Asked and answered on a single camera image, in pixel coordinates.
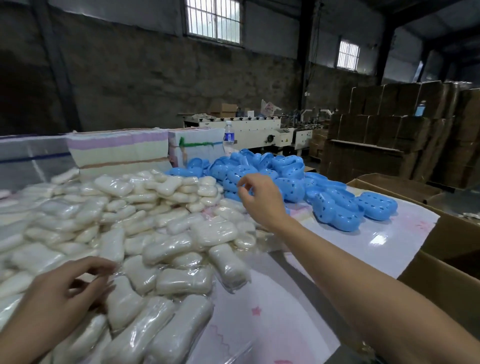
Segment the water bottle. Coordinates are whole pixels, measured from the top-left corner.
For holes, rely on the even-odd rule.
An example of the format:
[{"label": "water bottle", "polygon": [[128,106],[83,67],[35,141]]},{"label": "water bottle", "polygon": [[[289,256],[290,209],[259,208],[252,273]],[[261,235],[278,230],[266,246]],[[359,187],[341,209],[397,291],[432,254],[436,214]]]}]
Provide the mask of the water bottle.
[{"label": "water bottle", "polygon": [[417,106],[417,111],[415,111],[415,116],[423,116],[426,108],[426,102],[426,100],[423,100],[421,103],[419,103],[419,105]]},{"label": "water bottle", "polygon": [[225,125],[225,136],[223,137],[223,145],[233,148],[235,144],[235,131],[233,130],[232,120],[228,120]]}]

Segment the blue bottle label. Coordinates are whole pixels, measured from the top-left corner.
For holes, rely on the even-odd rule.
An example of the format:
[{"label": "blue bottle label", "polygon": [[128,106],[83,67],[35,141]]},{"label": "blue bottle label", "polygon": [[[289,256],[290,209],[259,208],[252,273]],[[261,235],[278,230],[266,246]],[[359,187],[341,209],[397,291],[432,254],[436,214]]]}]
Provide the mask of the blue bottle label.
[{"label": "blue bottle label", "polygon": [[235,133],[225,133],[223,140],[226,142],[234,142],[235,141]]},{"label": "blue bottle label", "polygon": [[415,112],[415,116],[423,116],[424,112],[425,112],[425,106],[420,105],[417,107],[417,112]]}]

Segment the pink zigzag line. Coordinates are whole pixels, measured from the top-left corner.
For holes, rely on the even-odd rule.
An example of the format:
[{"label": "pink zigzag line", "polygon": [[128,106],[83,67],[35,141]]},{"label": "pink zigzag line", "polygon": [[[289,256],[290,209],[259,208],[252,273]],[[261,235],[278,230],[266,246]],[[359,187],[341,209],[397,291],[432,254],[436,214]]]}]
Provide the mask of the pink zigzag line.
[{"label": "pink zigzag line", "polygon": [[221,338],[220,344],[227,347],[227,353],[230,355],[230,357],[232,357],[233,355],[230,353],[230,345],[228,345],[226,342],[223,342],[223,335],[218,333],[218,326],[211,324],[210,327],[212,327],[215,330],[215,334]]}]

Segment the person's right hand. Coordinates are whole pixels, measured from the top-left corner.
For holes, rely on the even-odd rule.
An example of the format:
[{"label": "person's right hand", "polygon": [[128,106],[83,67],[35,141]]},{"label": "person's right hand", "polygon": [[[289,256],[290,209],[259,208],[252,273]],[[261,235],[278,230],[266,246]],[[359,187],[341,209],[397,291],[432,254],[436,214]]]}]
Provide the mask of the person's right hand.
[{"label": "person's right hand", "polygon": [[[270,231],[289,218],[280,190],[269,176],[252,173],[237,184],[238,194],[250,216]],[[253,189],[255,196],[248,193]]]}]

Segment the person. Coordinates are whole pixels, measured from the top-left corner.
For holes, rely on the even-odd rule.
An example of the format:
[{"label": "person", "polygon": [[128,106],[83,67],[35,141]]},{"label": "person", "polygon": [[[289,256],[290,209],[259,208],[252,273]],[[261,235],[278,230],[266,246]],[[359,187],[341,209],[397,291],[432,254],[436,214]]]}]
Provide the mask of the person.
[{"label": "person", "polygon": [[[287,215],[270,177],[248,174],[238,186],[253,219],[285,241],[337,311],[389,364],[480,363],[480,343],[432,302]],[[29,364],[53,349],[108,292],[114,270],[115,263],[88,257],[36,277],[0,332],[1,362]],[[86,286],[76,279],[85,272],[97,275]],[[71,294],[75,287],[80,293]]]}]

